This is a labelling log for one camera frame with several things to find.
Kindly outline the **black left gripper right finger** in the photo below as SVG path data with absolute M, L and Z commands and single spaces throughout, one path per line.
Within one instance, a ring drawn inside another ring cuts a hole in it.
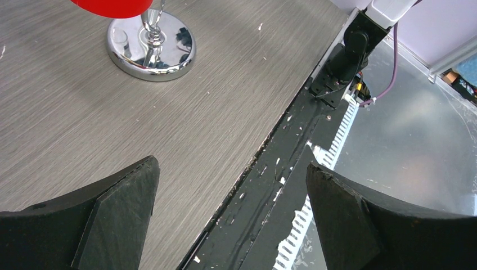
M 425 208 L 308 165 L 328 269 L 475 269 L 476 218 Z

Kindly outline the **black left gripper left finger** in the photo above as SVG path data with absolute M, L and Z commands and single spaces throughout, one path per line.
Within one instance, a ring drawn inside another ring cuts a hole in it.
M 158 189 L 153 156 L 21 211 L 1 212 L 2 269 L 137 269 Z

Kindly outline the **red wine glass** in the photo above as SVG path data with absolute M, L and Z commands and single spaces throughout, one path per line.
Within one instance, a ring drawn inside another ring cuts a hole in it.
M 98 16 L 127 19 L 146 11 L 153 0 L 71 0 L 71 2 Z

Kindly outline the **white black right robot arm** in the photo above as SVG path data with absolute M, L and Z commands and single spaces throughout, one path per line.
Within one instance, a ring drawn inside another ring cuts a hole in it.
M 359 104 L 364 107 L 382 98 L 394 85 L 398 66 L 398 21 L 419 1 L 370 1 L 358 10 L 338 42 L 310 83 L 309 91 L 324 104 L 335 109 L 355 77 L 367 66 L 376 46 L 393 31 L 394 66 L 391 81 L 378 96 L 366 96 Z

